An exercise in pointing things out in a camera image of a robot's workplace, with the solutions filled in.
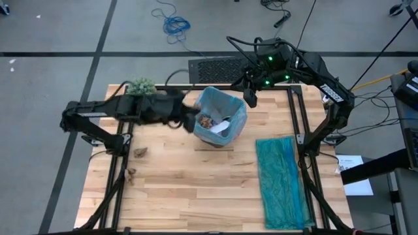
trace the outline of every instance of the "concrete floor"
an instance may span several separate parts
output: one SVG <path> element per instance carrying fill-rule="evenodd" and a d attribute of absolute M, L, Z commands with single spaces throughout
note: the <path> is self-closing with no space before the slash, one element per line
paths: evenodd
<path fill-rule="evenodd" d="M 273 23 L 281 12 L 260 6 L 258 0 L 167 0 L 178 15 L 189 20 L 187 46 L 196 51 L 234 51 L 227 35 L 242 40 L 273 37 Z M 12 14 L 0 16 L 0 234 L 36 234 L 51 195 L 69 135 L 59 128 L 66 103 L 79 100 L 93 57 L 4 57 L 1 52 L 94 52 L 111 0 L 7 0 Z M 290 0 L 285 8 L 292 17 L 279 37 L 297 43 L 313 0 Z M 390 18 L 395 0 L 320 0 L 313 10 L 300 48 L 319 52 L 378 52 L 408 19 L 407 12 Z M 163 7 L 153 0 L 118 1 L 104 52 L 183 52 L 180 44 L 169 45 L 162 20 L 151 16 Z M 411 22 L 387 51 L 418 52 L 418 30 Z M 135 76 L 161 83 L 175 69 L 187 68 L 196 57 L 102 57 L 89 92 L 89 100 L 101 100 L 108 84 Z M 364 77 L 371 81 L 406 67 L 412 57 L 382 57 Z M 324 57 L 330 72 L 350 86 L 373 57 Z M 176 78 L 188 82 L 187 76 Z M 358 92 L 380 91 L 384 81 Z M 396 117 L 396 110 L 391 115 Z M 365 103 L 356 108 L 348 128 L 379 122 L 387 110 Z M 382 127 L 348 138 L 339 153 L 377 158 L 402 148 L 398 125 Z M 91 148 L 79 137 L 72 150 L 68 171 L 52 219 L 50 232 L 71 230 Z M 354 224 L 367 229 L 387 224 L 388 218 L 352 208 Z M 388 227 L 374 232 L 390 232 Z"/>

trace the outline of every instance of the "yellow cable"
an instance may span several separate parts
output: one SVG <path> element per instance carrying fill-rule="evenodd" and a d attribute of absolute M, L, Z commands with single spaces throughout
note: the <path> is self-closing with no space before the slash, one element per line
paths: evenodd
<path fill-rule="evenodd" d="M 408 71 L 407 69 L 404 69 L 402 71 L 397 72 L 397 74 L 404 74 L 407 71 Z M 379 78 L 379 79 L 373 80 L 371 82 L 366 82 L 364 84 L 358 85 L 357 87 L 354 87 L 351 91 L 355 91 L 355 90 L 361 89 L 363 87 L 366 87 L 366 86 L 369 86 L 369 85 L 372 85 L 372 84 L 381 82 L 383 80 L 386 80 L 386 79 L 390 78 L 391 76 L 392 76 L 392 74 L 391 75 L 384 76 L 383 78 Z"/>

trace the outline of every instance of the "blue trash bin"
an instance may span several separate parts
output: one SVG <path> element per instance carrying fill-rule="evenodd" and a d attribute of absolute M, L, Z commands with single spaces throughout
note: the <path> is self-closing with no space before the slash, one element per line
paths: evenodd
<path fill-rule="evenodd" d="M 243 100 L 228 95 L 214 87 L 207 87 L 197 99 L 201 112 L 197 115 L 193 134 L 201 140 L 215 146 L 223 147 L 231 143 L 242 131 L 247 122 L 247 110 Z M 225 118 L 230 122 L 228 128 L 220 133 L 213 133 L 199 123 L 201 115 L 221 123 Z"/>

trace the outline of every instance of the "wooden table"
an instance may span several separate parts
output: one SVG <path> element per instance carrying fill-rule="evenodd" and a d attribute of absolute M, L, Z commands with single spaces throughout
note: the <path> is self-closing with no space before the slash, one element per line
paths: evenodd
<path fill-rule="evenodd" d="M 109 97 L 118 85 L 109 85 Z M 319 90 L 302 85 L 310 129 L 325 118 Z M 242 97 L 241 93 L 225 91 Z M 185 99 L 193 104 L 201 91 L 192 91 Z M 255 140 L 293 136 L 286 91 L 261 91 L 256 108 L 247 107 L 248 120 L 241 135 L 230 145 L 216 149 L 183 129 L 172 130 L 162 124 L 135 126 L 128 168 L 137 173 L 134 185 L 125 184 L 118 230 L 132 231 L 245 231 L 264 232 L 264 212 L 257 173 Z M 300 109 L 294 95 L 298 119 Z M 303 124 L 298 122 L 300 130 Z M 116 133 L 118 122 L 100 120 L 100 126 Z M 148 147 L 141 159 L 133 157 L 136 148 Z M 94 148 L 93 153 L 104 150 Z M 329 146 L 322 152 L 335 154 Z M 111 157 L 95 156 L 89 165 L 75 226 L 83 225 L 104 197 Z M 348 226 L 353 226 L 344 187 L 334 171 L 337 162 L 320 155 L 317 165 L 323 193 L 333 210 Z M 318 227 L 321 214 L 313 198 Z M 110 226 L 114 202 L 109 209 Z"/>

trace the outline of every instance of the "green plant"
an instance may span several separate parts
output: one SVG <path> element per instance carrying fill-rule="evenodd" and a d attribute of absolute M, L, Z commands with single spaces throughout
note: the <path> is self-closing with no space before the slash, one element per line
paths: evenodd
<path fill-rule="evenodd" d="M 138 78 L 128 88 L 128 94 L 131 95 L 151 95 L 156 92 L 155 84 L 148 78 Z"/>

